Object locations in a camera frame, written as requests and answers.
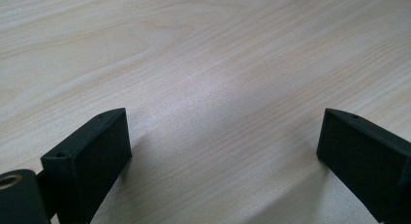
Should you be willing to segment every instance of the light wood surface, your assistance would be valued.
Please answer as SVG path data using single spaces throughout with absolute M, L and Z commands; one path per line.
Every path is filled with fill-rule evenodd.
M 411 0 L 0 0 L 1 173 L 127 109 L 92 223 L 376 223 L 317 161 L 324 109 L 409 141 L 410 98 Z

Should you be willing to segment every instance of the wood grain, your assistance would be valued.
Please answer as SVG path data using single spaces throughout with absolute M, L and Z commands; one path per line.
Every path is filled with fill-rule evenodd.
M 93 223 L 376 223 L 315 150 L 325 108 L 411 140 L 410 3 L 0 0 L 1 171 L 125 107 Z

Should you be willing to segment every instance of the wooden tabletop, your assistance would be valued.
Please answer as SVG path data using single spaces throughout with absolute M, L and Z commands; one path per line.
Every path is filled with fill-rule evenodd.
M 124 107 L 92 223 L 377 223 L 315 151 L 325 108 L 411 140 L 410 4 L 0 0 L 0 174 Z

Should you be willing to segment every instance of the wooden table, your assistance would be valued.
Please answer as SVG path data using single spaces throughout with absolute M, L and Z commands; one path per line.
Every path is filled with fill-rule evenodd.
M 1 173 L 125 107 L 93 223 L 376 223 L 315 150 L 325 108 L 411 140 L 410 4 L 0 0 Z

